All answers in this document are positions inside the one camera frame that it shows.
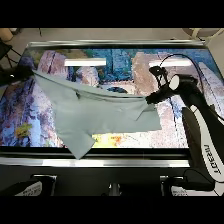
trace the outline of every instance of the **robotic arm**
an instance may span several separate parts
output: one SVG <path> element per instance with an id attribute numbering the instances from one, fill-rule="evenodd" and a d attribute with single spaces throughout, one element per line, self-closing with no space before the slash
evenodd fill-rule
<path id="1" fill-rule="evenodd" d="M 151 72 L 164 72 L 164 68 L 152 67 Z M 224 193 L 224 121 L 212 111 L 200 90 L 197 88 L 197 79 L 189 75 L 175 75 L 170 82 L 160 86 L 157 92 L 146 97 L 147 103 L 159 103 L 173 95 L 179 95 L 185 105 L 194 113 L 201 134 L 201 153 L 206 168 L 215 180 L 212 191 L 197 191 L 189 189 L 184 184 L 171 186 L 173 195 L 182 192 L 183 195 L 223 195 Z"/>

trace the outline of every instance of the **white floor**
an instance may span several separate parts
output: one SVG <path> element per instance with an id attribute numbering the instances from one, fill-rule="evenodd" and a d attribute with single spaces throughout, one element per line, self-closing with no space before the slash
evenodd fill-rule
<path id="1" fill-rule="evenodd" d="M 8 44 L 20 54 L 23 53 L 29 42 L 56 41 L 56 40 L 169 40 L 188 39 L 188 35 L 181 28 L 41 28 L 42 37 L 38 28 L 24 28 L 15 35 Z M 224 76 L 224 34 L 218 36 L 209 44 L 209 49 Z M 17 60 L 14 52 L 9 56 Z M 8 67 L 6 58 L 0 61 L 3 67 Z"/>

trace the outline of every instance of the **light gray fabric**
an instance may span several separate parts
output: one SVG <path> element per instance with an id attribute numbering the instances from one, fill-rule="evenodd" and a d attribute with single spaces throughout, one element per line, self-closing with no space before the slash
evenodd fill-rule
<path id="1" fill-rule="evenodd" d="M 35 78 L 49 97 L 59 138 L 80 159 L 93 146 L 93 134 L 161 129 L 154 105 L 145 97 L 77 84 L 37 71 Z"/>

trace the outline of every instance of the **colorful screen image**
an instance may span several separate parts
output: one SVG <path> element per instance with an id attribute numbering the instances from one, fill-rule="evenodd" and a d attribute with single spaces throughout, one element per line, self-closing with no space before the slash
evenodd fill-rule
<path id="1" fill-rule="evenodd" d="M 20 64 L 80 85 L 128 94 L 150 95 L 158 90 L 149 68 L 170 54 L 189 56 L 201 68 L 205 97 L 224 116 L 221 74 L 207 49 L 58 49 L 27 48 Z M 105 58 L 105 66 L 64 66 L 65 59 Z M 181 56 L 164 62 L 168 79 L 175 74 L 193 75 L 194 65 Z M 179 96 L 156 105 L 162 129 L 137 133 L 95 134 L 95 148 L 188 148 L 182 122 L 184 107 Z M 50 100 L 33 78 L 9 85 L 0 101 L 0 145 L 66 147 L 57 137 Z"/>

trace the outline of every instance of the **display screen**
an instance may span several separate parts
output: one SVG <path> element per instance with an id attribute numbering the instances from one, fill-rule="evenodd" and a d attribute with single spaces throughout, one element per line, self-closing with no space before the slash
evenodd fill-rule
<path id="1" fill-rule="evenodd" d="M 147 96 L 158 90 L 149 68 L 160 65 L 169 54 L 189 56 L 202 70 L 207 103 L 214 104 L 224 117 L 224 90 L 221 74 L 207 49 L 58 49 L 27 48 L 21 65 L 52 74 L 80 85 L 89 85 L 128 94 Z M 103 58 L 102 66 L 65 66 L 65 59 Z M 173 56 L 162 65 L 168 79 L 175 74 L 199 74 L 190 60 Z M 188 148 L 179 96 L 156 105 L 162 129 L 137 133 L 106 133 L 93 136 L 93 148 Z M 66 147 L 57 137 L 50 100 L 33 78 L 9 85 L 0 101 L 0 145 L 20 147 Z"/>

